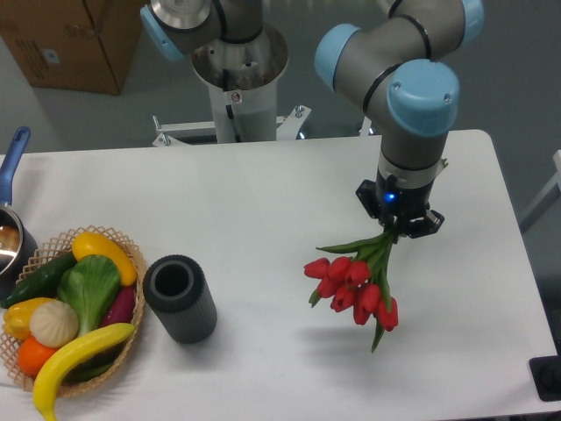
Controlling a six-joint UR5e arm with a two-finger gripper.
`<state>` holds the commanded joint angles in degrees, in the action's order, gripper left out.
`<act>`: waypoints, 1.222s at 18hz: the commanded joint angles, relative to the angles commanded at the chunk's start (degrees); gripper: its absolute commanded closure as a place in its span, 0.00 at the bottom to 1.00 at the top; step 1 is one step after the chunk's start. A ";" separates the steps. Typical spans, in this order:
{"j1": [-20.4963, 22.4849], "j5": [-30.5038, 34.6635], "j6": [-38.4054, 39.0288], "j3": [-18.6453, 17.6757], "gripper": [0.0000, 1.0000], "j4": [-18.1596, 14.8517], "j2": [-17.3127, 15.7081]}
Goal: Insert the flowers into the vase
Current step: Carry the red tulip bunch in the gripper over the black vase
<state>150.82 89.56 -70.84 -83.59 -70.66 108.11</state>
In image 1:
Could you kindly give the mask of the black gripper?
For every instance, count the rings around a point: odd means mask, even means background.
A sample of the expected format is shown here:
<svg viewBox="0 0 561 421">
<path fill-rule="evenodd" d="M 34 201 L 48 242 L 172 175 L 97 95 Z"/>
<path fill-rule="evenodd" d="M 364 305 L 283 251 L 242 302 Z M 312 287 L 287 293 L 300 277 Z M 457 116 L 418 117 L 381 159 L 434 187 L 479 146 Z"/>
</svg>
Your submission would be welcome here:
<svg viewBox="0 0 561 421">
<path fill-rule="evenodd" d="M 385 232 L 403 232 L 411 239 L 436 234 L 443 224 L 443 215 L 430 208 L 430 193 L 434 182 L 418 188 L 398 186 L 395 175 L 376 181 L 364 180 L 356 196 L 366 213 L 379 222 Z"/>
</svg>

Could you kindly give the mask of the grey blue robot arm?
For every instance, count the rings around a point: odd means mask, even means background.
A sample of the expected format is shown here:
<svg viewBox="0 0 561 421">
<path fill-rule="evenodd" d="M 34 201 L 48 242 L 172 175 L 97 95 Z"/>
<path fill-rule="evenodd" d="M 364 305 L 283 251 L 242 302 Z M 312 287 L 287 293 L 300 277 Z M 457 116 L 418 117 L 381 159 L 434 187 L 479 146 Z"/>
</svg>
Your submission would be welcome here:
<svg viewBox="0 0 561 421">
<path fill-rule="evenodd" d="M 219 142 L 276 139 L 277 82 L 288 46 L 265 23 L 262 2 L 151 1 L 140 16 L 161 54 L 189 57 L 207 85 Z M 395 1 L 383 25 L 337 25 L 316 49 L 318 76 L 381 136 L 377 175 L 356 194 L 371 218 L 400 237 L 434 234 L 444 221 L 429 198 L 444 169 L 459 82 L 442 58 L 483 23 L 480 1 Z"/>
</svg>

